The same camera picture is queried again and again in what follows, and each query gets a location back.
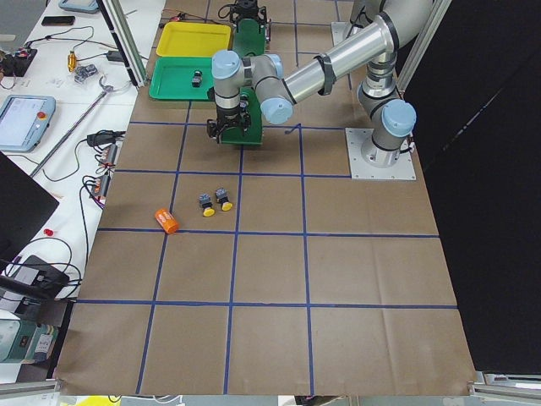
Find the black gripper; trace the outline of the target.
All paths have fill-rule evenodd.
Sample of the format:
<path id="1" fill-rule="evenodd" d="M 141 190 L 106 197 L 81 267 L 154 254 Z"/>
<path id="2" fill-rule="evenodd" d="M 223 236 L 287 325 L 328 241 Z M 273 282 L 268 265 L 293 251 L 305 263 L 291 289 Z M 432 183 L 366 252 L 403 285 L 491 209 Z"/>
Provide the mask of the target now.
<path id="1" fill-rule="evenodd" d="M 217 143 L 247 143 L 250 126 L 251 117 L 249 113 L 239 113 L 233 117 L 220 112 L 216 120 L 207 120 L 206 133 Z"/>
<path id="2" fill-rule="evenodd" d="M 219 9 L 219 18 L 229 18 L 235 25 L 242 19 L 254 20 L 259 25 L 266 25 L 269 22 L 266 7 L 260 7 L 257 0 L 237 0 L 226 4 Z"/>

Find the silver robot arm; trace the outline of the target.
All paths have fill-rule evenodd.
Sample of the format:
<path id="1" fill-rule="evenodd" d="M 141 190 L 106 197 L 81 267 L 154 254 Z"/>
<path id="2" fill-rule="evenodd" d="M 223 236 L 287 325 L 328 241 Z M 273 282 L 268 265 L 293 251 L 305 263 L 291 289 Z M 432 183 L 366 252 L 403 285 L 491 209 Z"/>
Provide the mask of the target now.
<path id="1" fill-rule="evenodd" d="M 294 105 L 313 94 L 329 95 L 341 77 L 361 66 L 366 66 L 368 74 L 361 84 L 363 104 L 395 98 L 396 53 L 424 28 L 432 7 L 430 1 L 356 1 L 349 19 L 351 35 L 288 76 L 276 54 L 241 57 L 220 50 L 211 63 L 214 85 L 210 93 L 217 117 L 207 122 L 208 136 L 222 142 L 228 131 L 244 134 L 256 118 L 285 123 Z M 256 95 L 257 116 L 241 108 L 244 88 Z"/>

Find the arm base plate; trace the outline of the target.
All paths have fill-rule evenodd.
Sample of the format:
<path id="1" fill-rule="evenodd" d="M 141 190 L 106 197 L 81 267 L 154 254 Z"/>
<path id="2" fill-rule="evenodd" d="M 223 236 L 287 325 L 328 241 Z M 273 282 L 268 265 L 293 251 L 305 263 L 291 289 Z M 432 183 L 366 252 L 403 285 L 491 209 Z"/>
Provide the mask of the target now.
<path id="1" fill-rule="evenodd" d="M 351 178 L 415 181 L 417 176 L 407 141 L 404 140 L 396 151 L 383 151 L 373 143 L 373 131 L 373 129 L 345 129 Z"/>
<path id="2" fill-rule="evenodd" d="M 336 46 L 339 43 L 345 41 L 348 37 L 357 34 L 362 30 L 366 24 L 352 24 L 350 21 L 345 22 L 332 22 L 331 23 L 331 34 L 333 45 Z"/>

